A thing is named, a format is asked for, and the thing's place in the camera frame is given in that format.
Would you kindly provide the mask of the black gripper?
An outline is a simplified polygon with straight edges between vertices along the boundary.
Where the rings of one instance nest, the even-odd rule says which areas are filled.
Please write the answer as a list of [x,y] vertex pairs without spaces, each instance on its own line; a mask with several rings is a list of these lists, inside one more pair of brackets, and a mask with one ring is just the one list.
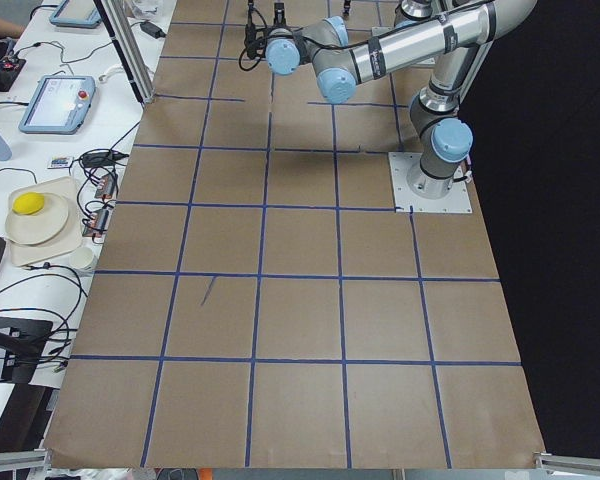
[[[351,0],[344,0],[343,2],[343,15],[350,15],[351,12]],[[273,4],[274,16],[272,27],[274,29],[281,29],[286,27],[286,14],[285,5],[283,2],[275,2]]]

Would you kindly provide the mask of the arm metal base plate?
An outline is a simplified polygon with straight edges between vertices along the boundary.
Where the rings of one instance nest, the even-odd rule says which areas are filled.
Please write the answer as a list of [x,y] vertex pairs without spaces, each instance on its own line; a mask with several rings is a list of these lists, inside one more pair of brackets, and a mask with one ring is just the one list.
[[471,214],[468,184],[460,164],[453,176],[433,179],[421,169],[418,152],[388,154],[394,209],[405,213]]
[[411,67],[413,67],[413,68],[433,68],[435,66],[436,59],[437,59],[436,56],[426,58],[426,59],[423,59],[423,60],[420,60],[418,62],[411,64]]

